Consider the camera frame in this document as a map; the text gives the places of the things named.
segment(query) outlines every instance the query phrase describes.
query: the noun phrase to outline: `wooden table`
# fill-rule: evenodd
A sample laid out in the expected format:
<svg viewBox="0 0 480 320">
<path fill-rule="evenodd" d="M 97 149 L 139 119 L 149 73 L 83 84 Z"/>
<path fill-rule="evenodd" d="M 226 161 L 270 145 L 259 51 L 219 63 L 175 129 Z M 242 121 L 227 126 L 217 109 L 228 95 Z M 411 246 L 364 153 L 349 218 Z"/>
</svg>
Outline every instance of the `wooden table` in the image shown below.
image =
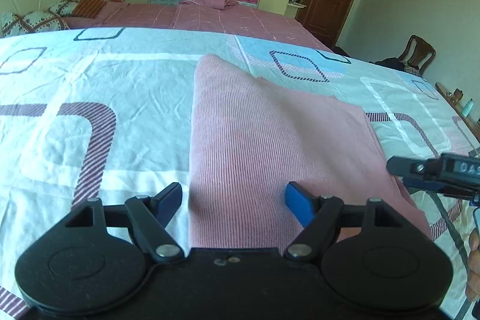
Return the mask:
<svg viewBox="0 0 480 320">
<path fill-rule="evenodd" d="M 480 126 L 477 124 L 477 122 L 471 117 L 471 116 L 463 116 L 462 115 L 462 110 L 463 110 L 463 106 L 460 105 L 460 103 L 457 103 L 456 105 L 452 103 L 452 101 L 450 100 L 450 98 L 448 97 L 447 93 L 447 89 L 445 88 L 445 86 L 443 86 L 441 83 L 435 83 L 435 88 L 437 89 L 437 91 L 440 93 L 440 95 L 445 98 L 445 100 L 448 102 L 448 104 L 453 107 L 453 109 L 457 112 L 458 116 L 463 120 L 463 122 L 465 123 L 465 125 L 468 127 L 468 129 L 470 129 L 470 132 L 473 133 L 473 135 L 475 136 L 475 138 L 480 142 Z"/>
</svg>

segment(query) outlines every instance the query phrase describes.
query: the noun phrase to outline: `white shelf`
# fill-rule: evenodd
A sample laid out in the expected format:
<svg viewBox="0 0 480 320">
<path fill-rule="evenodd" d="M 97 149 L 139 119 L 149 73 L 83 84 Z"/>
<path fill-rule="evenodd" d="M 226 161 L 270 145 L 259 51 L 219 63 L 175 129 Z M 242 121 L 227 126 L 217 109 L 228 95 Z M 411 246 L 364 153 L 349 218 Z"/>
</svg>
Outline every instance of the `white shelf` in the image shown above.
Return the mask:
<svg viewBox="0 0 480 320">
<path fill-rule="evenodd" d="M 307 5 L 305 4 L 300 4 L 300 3 L 290 3 L 287 5 L 287 6 L 291 6 L 291 7 L 296 7 L 297 9 L 303 9 L 303 8 L 306 8 Z"/>
</svg>

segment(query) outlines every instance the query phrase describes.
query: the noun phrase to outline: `pink sweater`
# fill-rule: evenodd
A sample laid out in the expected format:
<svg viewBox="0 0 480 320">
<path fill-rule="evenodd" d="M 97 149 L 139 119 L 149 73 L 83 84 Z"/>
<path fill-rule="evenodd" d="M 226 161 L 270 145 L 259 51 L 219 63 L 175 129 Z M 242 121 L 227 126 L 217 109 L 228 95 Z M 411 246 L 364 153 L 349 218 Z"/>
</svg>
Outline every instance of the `pink sweater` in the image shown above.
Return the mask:
<svg viewBox="0 0 480 320">
<path fill-rule="evenodd" d="M 206 55 L 195 73 L 190 147 L 192 247 L 284 249 L 302 230 L 285 205 L 289 181 L 345 204 L 382 198 L 431 238 L 424 213 L 388 174 L 360 107 L 255 79 Z"/>
</svg>

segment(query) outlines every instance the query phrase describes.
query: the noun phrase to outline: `finger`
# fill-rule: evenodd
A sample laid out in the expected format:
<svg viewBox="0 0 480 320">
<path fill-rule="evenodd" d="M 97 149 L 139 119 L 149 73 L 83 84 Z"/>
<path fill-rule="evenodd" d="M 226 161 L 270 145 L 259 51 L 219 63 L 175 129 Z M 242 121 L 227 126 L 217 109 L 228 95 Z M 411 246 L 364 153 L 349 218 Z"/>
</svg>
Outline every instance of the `finger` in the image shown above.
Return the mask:
<svg viewBox="0 0 480 320">
<path fill-rule="evenodd" d="M 476 294 L 480 295 L 480 275 L 469 271 L 469 277 L 466 281 L 467 286 L 470 287 Z"/>
<path fill-rule="evenodd" d="M 478 301 L 480 298 L 480 295 L 478 295 L 472 289 L 470 289 L 469 286 L 467 286 L 465 289 L 465 295 L 470 302 Z"/>
<path fill-rule="evenodd" d="M 480 251 L 471 251 L 467 264 L 469 265 L 469 269 L 475 274 L 480 274 Z"/>
<path fill-rule="evenodd" d="M 479 235 L 477 233 L 477 230 L 474 229 L 472 231 L 472 233 L 470 234 L 470 237 L 469 237 L 469 246 L 470 246 L 470 250 L 471 251 L 475 251 L 478 249 L 479 247 L 479 244 L 480 244 L 480 240 L 479 240 Z"/>
</svg>

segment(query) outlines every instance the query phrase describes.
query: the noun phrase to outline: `chair backrest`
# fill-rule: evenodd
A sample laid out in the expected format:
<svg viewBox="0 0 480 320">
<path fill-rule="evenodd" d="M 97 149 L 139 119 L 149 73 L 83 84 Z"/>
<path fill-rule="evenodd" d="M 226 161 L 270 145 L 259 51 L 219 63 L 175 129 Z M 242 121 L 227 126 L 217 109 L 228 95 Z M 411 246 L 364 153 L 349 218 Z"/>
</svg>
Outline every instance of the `chair backrest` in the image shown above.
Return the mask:
<svg viewBox="0 0 480 320">
<path fill-rule="evenodd" d="M 407 55 L 410 53 L 412 44 L 415 41 L 415 47 L 413 49 L 412 55 L 409 59 L 406 59 Z M 418 66 L 422 61 L 427 59 L 425 63 L 420 68 L 420 75 L 423 75 L 425 69 L 433 62 L 436 52 L 430 44 L 428 44 L 423 38 L 419 36 L 412 35 L 409 39 L 408 44 L 406 45 L 405 51 L 400 55 L 398 60 L 404 64 L 408 64 L 411 67 Z"/>
</svg>

